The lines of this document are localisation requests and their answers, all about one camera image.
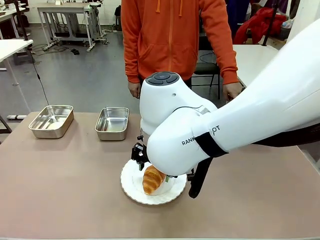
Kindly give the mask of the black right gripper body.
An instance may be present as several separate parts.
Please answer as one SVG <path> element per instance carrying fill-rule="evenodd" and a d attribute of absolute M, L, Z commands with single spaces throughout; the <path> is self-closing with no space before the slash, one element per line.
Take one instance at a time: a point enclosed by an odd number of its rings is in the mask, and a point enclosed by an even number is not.
<path fill-rule="evenodd" d="M 149 163 L 147 155 L 147 145 L 144 142 L 144 136 L 140 135 L 137 137 L 138 142 L 135 143 L 131 150 L 131 159 L 136 161 L 137 164 Z"/>

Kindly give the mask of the person's right hand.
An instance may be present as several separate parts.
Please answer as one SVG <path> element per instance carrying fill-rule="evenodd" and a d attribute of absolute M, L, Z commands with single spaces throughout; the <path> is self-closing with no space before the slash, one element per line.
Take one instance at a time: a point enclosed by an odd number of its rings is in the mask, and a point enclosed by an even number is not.
<path fill-rule="evenodd" d="M 132 83 L 132 82 L 128 82 L 128 89 L 131 93 L 131 95 L 134 98 L 139 99 L 140 98 L 140 93 L 141 93 L 141 84 L 140 83 Z"/>

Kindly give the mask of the person's left hand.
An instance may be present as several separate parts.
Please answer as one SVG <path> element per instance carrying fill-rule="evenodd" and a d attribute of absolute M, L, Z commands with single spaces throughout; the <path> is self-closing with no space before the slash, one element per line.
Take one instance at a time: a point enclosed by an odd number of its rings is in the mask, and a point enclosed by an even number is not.
<path fill-rule="evenodd" d="M 243 86 L 241 83 L 230 83 L 223 85 L 223 95 L 226 101 L 231 101 L 242 92 Z"/>

